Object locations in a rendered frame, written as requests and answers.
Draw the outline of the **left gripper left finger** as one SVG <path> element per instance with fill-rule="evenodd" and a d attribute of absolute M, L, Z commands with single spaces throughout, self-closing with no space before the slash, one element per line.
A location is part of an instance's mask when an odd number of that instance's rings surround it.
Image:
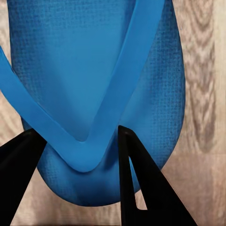
<path fill-rule="evenodd" d="M 10 226 L 46 144 L 31 128 L 0 147 L 0 226 Z"/>

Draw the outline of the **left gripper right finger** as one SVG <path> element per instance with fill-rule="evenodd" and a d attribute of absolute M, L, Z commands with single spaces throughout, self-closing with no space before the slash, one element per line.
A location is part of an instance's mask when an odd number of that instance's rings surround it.
<path fill-rule="evenodd" d="M 135 132 L 118 126 L 121 226 L 198 226 Z M 137 208 L 129 157 L 147 210 Z"/>

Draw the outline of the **sandal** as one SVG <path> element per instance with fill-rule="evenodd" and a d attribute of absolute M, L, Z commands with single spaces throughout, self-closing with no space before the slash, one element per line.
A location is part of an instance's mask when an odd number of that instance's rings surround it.
<path fill-rule="evenodd" d="M 7 0 L 0 90 L 47 144 L 36 166 L 70 203 L 121 201 L 118 126 L 161 170 L 177 144 L 185 67 L 172 0 Z M 141 190 L 129 157 L 134 193 Z"/>

